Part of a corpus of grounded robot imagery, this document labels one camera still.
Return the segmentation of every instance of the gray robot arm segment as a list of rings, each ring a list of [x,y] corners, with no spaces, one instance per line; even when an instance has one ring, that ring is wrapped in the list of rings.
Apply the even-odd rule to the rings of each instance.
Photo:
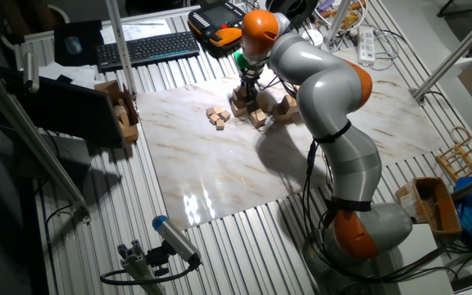
[[[297,94],[300,115],[314,138],[337,134],[347,125],[347,113],[361,104],[361,82],[355,70],[299,35],[279,38],[270,64],[281,79],[301,85]],[[335,195],[345,203],[363,202],[369,210],[382,169],[373,140],[351,126],[332,143],[320,146],[334,174]]]

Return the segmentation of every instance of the computer monitor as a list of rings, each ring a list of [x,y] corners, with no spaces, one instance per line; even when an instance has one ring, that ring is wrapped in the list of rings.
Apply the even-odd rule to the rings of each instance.
[[[0,73],[22,84],[23,73],[0,66]],[[37,127],[73,135],[97,147],[126,147],[116,113],[106,93],[39,77],[37,93],[17,93]]]

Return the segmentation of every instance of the keyboard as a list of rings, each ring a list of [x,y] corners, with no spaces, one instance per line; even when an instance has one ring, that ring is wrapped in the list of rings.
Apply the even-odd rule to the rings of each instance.
[[[164,34],[127,41],[127,49],[132,66],[193,57],[200,52],[192,32]],[[96,53],[100,73],[105,70],[122,68],[118,47],[115,43],[96,46]]]

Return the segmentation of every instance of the wooden cube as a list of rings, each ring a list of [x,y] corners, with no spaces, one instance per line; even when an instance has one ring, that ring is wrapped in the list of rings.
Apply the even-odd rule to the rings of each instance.
[[[214,107],[214,112],[219,115],[223,111],[223,107]]]
[[[237,107],[234,101],[230,102],[230,109],[233,111],[235,117],[243,116],[247,113],[246,107]]]
[[[242,87],[238,87],[233,90],[233,99],[234,101],[245,102],[247,100],[247,90]]]
[[[127,143],[133,143],[138,140],[138,128],[136,126],[126,127],[121,130]]]
[[[223,130],[225,127],[225,122],[223,120],[218,120],[216,122],[216,130]]]
[[[227,120],[230,119],[230,113],[228,111],[222,111],[220,114],[219,114],[220,118],[226,122]]]
[[[269,108],[269,98],[267,97],[267,93],[258,93],[256,96],[256,103],[262,111],[267,111]]]
[[[127,113],[120,115],[120,121],[121,123],[123,123],[125,127],[130,126],[130,121],[129,121],[129,117],[127,116]]]
[[[209,121],[211,122],[211,124],[215,125],[216,122],[220,119],[220,117],[217,115],[217,114],[212,114],[210,117],[209,117]]]
[[[127,110],[125,110],[125,106],[114,106],[114,112],[116,113],[116,117],[119,120],[121,114],[126,114]]]
[[[292,115],[295,112],[298,112],[298,104],[296,102],[296,99],[294,99],[292,96],[286,94],[284,96],[284,100],[282,100],[282,108],[285,110],[285,114],[287,115]]]
[[[206,109],[206,117],[210,118],[213,114],[216,114],[216,111],[214,111],[214,107],[209,107]]]
[[[286,114],[284,108],[280,104],[272,106],[272,117],[275,119],[275,122],[278,123],[291,120],[291,115]]]
[[[253,111],[251,115],[249,115],[249,118],[254,128],[258,129],[266,124],[267,116],[261,109],[258,109],[257,111]]]

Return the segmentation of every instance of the power strip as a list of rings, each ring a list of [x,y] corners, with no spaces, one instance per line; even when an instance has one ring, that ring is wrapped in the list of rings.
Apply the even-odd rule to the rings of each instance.
[[[358,63],[364,66],[374,66],[374,31],[368,26],[358,28]]]

